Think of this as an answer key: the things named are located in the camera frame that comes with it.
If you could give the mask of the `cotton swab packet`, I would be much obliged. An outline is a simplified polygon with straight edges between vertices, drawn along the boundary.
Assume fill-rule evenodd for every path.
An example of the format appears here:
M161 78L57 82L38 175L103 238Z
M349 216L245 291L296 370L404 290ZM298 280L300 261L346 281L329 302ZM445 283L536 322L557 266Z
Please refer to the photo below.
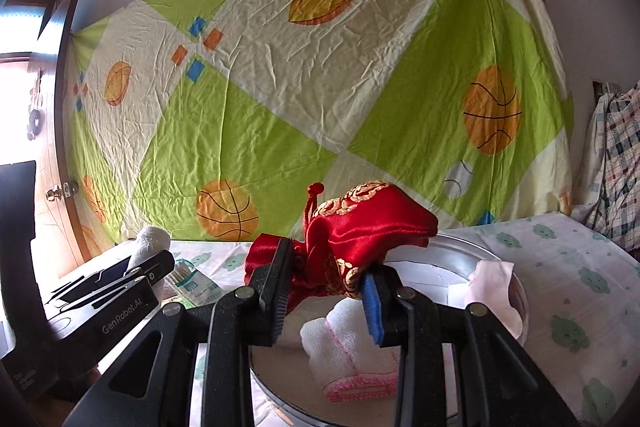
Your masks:
M206 277L191 261L178 259L167 275L169 285L194 307L214 305L224 290Z

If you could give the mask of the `red satin drawstring pouch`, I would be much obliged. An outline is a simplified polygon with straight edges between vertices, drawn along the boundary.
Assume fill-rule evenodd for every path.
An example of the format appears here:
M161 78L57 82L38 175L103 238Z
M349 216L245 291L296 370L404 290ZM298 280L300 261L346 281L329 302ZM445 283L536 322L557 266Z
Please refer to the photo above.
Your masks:
M399 246L425 247L438 220L395 184L359 184L342 197L318 202L320 182L307 188L304 239L294 239L288 311L309 297L356 297L361 274Z

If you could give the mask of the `wooden door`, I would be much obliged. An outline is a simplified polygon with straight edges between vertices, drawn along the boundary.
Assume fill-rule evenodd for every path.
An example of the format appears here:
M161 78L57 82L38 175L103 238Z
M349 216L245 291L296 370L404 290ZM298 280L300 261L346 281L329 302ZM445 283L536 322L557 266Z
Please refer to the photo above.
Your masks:
M78 0L8 0L1 8L1 161L36 164L36 237L32 255L37 272L62 277L91 259L80 224L75 196L48 202L46 192L68 174L63 102L70 28ZM42 70L40 135L27 140L29 91Z

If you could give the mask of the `white pink-trimmed towel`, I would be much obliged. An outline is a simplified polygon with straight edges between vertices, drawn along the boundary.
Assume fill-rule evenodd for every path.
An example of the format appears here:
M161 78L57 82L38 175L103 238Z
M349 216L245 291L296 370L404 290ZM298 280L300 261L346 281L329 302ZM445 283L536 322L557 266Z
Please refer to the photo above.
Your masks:
M374 342L362 302L345 298L299 332L314 381L331 402L388 398L397 392L399 350Z

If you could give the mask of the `brass door knob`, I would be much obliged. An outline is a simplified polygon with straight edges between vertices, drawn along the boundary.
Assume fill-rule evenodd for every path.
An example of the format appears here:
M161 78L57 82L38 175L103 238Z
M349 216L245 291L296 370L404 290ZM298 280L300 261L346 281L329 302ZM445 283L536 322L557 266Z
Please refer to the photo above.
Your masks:
M49 188L46 192L46 199L48 202L70 199L78 193L78 190L79 186L76 181L64 181L61 185Z

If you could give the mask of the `round metal tin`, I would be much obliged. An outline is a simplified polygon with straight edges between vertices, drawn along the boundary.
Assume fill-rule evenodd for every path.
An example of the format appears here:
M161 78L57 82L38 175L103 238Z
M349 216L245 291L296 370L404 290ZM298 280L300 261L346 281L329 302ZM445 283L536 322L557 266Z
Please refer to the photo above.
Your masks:
M496 261L493 253L467 239L439 234L426 248L402 246L386 263L402 283L435 303L449 303L448 288L465 283L480 260ZM250 349L254 422L257 426L391 426L396 398L331 402L320 390L302 346L302 326L325 317L340 296L310 297L284 319L277 343Z

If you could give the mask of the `pale pink cloth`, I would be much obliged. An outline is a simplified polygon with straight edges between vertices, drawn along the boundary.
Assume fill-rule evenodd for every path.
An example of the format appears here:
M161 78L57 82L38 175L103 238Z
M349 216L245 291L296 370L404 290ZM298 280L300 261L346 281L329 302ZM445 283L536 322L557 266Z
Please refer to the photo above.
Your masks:
M505 261L480 260L469 278L466 303L486 306L515 338L524 329L521 315L511 305L509 288L514 264Z

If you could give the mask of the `hanging door ornament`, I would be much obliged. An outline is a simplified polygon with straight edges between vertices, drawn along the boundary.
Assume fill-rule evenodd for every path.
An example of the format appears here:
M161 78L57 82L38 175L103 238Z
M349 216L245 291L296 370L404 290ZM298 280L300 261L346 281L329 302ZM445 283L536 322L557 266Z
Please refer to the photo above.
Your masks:
M46 115L42 110L42 70L38 72L35 86L29 91L27 140L34 141L42 131Z

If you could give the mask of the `green cream sports bedsheet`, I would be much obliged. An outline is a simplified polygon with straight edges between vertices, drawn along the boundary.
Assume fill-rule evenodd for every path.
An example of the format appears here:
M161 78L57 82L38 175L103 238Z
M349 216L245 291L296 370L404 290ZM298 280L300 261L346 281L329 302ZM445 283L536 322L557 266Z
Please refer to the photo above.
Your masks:
M299 236L314 182L384 180L443 229L570 209L544 0L134 0L77 31L67 158L98 255Z

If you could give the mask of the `plaid fabric bag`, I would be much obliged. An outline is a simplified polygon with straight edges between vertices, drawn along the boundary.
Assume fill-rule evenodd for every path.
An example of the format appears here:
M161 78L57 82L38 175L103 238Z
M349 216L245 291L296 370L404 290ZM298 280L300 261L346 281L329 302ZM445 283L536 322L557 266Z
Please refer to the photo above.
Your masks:
M624 251L639 249L639 87L594 108L574 184L572 217Z

